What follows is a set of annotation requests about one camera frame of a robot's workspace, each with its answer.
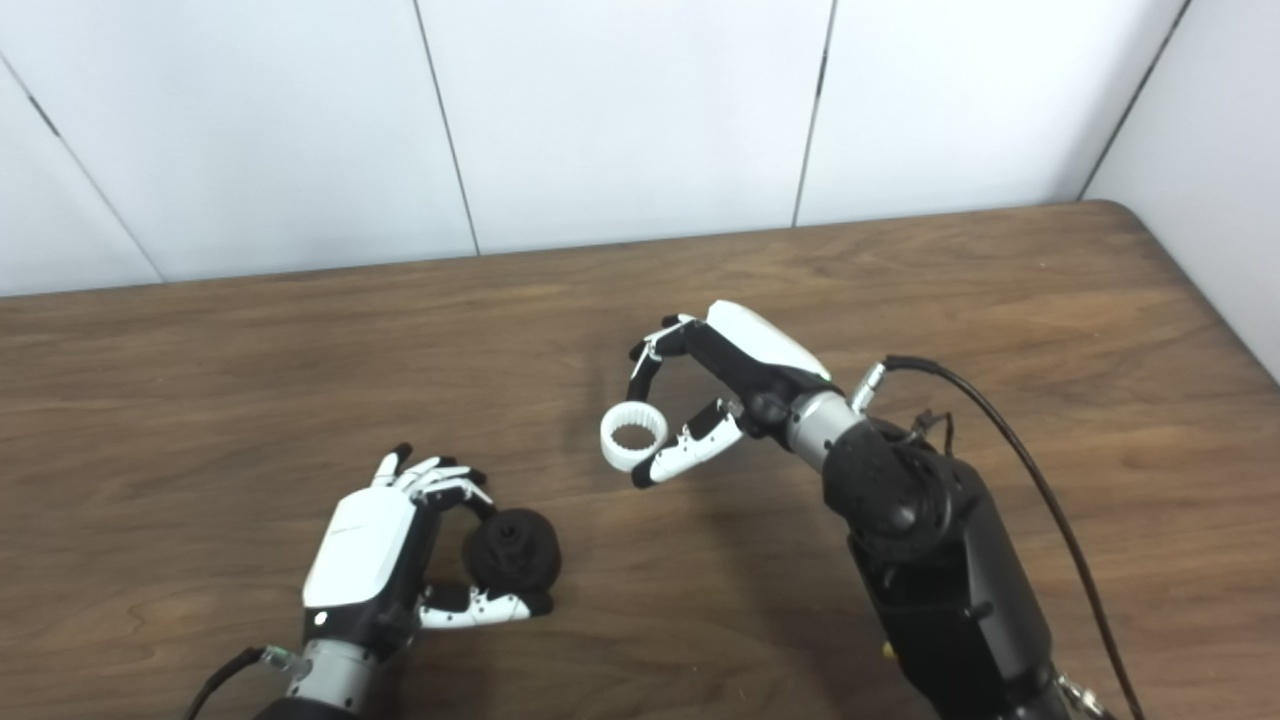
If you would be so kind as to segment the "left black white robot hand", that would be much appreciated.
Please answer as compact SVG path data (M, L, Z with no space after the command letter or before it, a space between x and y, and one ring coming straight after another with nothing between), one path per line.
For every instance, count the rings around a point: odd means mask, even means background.
M396 446L369 484L342 498L302 589L303 642L332 641L384 662L420 632L516 623L550 614L562 553L553 525L529 509L499 509L485 474L452 456L411 462ZM468 510L466 582L428 568L443 516Z

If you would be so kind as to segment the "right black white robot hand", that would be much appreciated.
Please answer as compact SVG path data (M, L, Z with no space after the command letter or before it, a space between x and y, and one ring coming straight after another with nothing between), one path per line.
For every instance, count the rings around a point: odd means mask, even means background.
M713 398L671 434L666 418L649 402L652 382L666 361L691 357L730 392ZM628 351L634 369L625 401L605 415L649 429L655 446L613 448L614 432L602 428L608 462L645 489L701 465L744 438L773 439L792 452L792 433L803 410L819 395L836 393L829 370L797 341L764 316L728 300L714 301L704 318L664 316L660 329Z

